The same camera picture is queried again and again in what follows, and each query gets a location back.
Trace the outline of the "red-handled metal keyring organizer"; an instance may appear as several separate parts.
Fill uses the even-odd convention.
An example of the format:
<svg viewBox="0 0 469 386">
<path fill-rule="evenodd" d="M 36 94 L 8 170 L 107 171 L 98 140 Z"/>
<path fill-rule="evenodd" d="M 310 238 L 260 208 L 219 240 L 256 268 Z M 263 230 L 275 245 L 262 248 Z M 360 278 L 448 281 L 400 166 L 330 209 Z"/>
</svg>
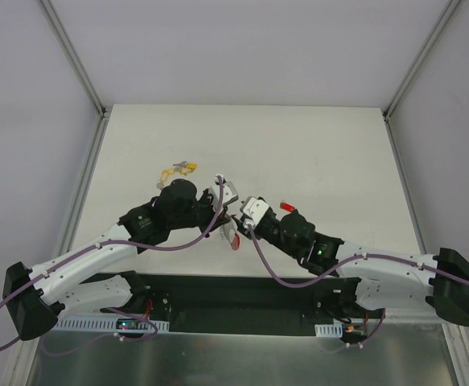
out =
<svg viewBox="0 0 469 386">
<path fill-rule="evenodd" d="M 220 226 L 220 235 L 226 240 L 233 251 L 237 251 L 241 246 L 241 237 L 238 234 L 237 226 L 234 222 L 229 222 Z"/>
</svg>

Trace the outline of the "red key fob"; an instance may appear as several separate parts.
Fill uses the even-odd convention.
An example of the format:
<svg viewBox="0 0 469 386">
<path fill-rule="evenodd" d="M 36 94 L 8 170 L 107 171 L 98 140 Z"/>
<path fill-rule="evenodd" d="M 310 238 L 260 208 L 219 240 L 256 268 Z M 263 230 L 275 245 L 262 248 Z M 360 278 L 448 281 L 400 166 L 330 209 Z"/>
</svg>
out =
<svg viewBox="0 0 469 386">
<path fill-rule="evenodd" d="M 281 201 L 280 204 L 279 204 L 279 207 L 284 210 L 284 211 L 287 211 L 289 213 L 293 212 L 296 210 L 296 207 L 288 202 L 286 202 L 285 200 Z"/>
</svg>

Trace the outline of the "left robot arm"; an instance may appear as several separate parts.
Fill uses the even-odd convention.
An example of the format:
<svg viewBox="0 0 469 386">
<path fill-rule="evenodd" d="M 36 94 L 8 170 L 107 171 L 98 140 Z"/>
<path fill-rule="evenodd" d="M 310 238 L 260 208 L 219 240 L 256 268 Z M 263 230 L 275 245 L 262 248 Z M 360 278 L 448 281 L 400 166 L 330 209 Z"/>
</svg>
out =
<svg viewBox="0 0 469 386">
<path fill-rule="evenodd" d="M 175 230 L 196 228 L 206 237 L 226 223 L 224 211 L 238 198 L 233 183 L 221 177 L 203 192 L 186 179 L 176 179 L 76 250 L 31 267 L 11 265 L 2 297 L 19 339 L 38 338 L 61 318 L 85 310 L 123 306 L 130 313 L 141 311 L 147 295 L 136 273 L 119 273 L 110 284 L 92 284 L 88 278 L 146 250 L 168 251 L 164 242 Z"/>
</svg>

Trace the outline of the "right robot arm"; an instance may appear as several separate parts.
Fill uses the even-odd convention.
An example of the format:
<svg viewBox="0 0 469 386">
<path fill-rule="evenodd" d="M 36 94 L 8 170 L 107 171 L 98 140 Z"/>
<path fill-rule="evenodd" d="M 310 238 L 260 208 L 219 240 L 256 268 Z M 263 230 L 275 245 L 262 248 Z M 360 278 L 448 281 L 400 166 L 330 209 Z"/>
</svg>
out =
<svg viewBox="0 0 469 386">
<path fill-rule="evenodd" d="M 454 249 L 412 255 L 366 248 L 316 232 L 298 211 L 278 219 L 267 210 L 259 220 L 242 216 L 235 224 L 254 244 L 264 240 L 295 259 L 316 281 L 355 278 L 356 288 L 339 296 L 348 317 L 391 310 L 469 327 L 469 261 Z"/>
</svg>

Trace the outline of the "yellow key tag with keys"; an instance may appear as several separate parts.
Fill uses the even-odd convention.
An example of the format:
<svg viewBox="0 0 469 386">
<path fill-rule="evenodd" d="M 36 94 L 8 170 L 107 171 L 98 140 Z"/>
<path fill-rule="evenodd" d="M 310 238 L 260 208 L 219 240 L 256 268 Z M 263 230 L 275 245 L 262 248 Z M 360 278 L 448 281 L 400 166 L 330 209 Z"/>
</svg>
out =
<svg viewBox="0 0 469 386">
<path fill-rule="evenodd" d="M 159 190 L 162 190 L 173 175 L 189 175 L 190 173 L 193 173 L 197 167 L 198 164 L 195 162 L 182 161 L 175 163 L 171 168 L 165 169 L 161 172 L 156 183 L 156 187 Z"/>
</svg>

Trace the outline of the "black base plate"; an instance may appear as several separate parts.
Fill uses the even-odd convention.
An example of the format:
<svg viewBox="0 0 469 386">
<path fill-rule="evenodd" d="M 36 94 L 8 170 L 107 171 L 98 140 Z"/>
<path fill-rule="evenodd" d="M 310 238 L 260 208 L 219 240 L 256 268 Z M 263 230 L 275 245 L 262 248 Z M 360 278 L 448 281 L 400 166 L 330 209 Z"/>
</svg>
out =
<svg viewBox="0 0 469 386">
<path fill-rule="evenodd" d="M 381 310 L 356 304 L 356 278 L 328 278 L 290 289 L 269 277 L 142 274 L 121 311 L 150 313 L 172 332 L 312 336 L 334 321 L 377 320 Z"/>
</svg>

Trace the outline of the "left aluminium frame post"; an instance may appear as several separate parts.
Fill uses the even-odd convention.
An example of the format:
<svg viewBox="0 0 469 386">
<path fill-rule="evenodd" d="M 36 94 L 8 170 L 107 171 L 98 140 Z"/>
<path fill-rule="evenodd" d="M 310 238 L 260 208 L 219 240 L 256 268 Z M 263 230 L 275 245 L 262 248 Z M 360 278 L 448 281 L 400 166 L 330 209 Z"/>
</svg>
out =
<svg viewBox="0 0 469 386">
<path fill-rule="evenodd" d="M 107 107 L 94 87 L 93 82 L 64 26 L 64 23 L 53 4 L 53 1 L 39 0 L 37 3 L 56 37 L 70 68 L 73 70 L 77 80 L 84 90 L 86 97 L 89 99 L 97 115 L 99 117 L 104 117 L 107 113 Z"/>
</svg>

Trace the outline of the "aluminium frame post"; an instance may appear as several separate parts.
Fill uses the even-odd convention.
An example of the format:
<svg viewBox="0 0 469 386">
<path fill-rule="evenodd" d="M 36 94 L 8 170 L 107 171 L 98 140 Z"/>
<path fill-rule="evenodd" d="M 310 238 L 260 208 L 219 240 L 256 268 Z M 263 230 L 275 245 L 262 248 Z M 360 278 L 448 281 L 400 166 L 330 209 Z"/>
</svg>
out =
<svg viewBox="0 0 469 386">
<path fill-rule="evenodd" d="M 86 97 L 89 99 L 97 115 L 99 117 L 104 117 L 107 113 L 107 107 L 94 87 L 93 82 L 64 26 L 64 23 L 53 4 L 53 1 L 39 0 L 37 3 L 56 37 L 70 68 L 73 70 L 77 80 L 84 90 Z"/>
<path fill-rule="evenodd" d="M 462 0 L 450 0 L 447 1 L 445 6 L 442 8 L 442 12 L 437 17 L 434 25 L 432 26 L 428 35 L 420 46 L 412 63 L 410 64 L 404 77 L 402 78 L 401 83 L 398 85 L 390 102 L 383 110 L 383 118 L 385 121 L 389 121 L 394 112 L 397 110 L 399 104 L 404 99 L 409 89 L 412 87 L 414 81 L 418 77 L 419 72 L 428 60 L 431 52 L 434 50 L 435 46 L 442 38 L 450 22 L 455 17 L 462 4 Z"/>
</svg>

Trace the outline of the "right aluminium frame post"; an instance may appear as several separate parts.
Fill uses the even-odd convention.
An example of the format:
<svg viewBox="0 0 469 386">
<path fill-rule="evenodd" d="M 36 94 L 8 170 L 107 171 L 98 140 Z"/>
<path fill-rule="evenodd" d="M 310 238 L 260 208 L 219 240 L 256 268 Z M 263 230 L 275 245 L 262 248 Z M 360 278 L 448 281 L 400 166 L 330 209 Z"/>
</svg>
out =
<svg viewBox="0 0 469 386">
<path fill-rule="evenodd" d="M 383 110 L 383 118 L 385 121 L 389 121 L 394 112 L 397 110 L 399 104 L 404 99 L 409 89 L 412 87 L 414 81 L 418 77 L 419 72 L 428 60 L 431 52 L 434 50 L 435 46 L 442 38 L 450 22 L 455 17 L 462 4 L 462 0 L 450 0 L 447 1 L 445 6 L 442 8 L 442 12 L 437 17 L 434 25 L 432 26 L 428 35 L 420 46 L 412 63 L 410 64 L 404 77 L 402 78 L 401 83 L 398 85 L 390 102 Z"/>
</svg>

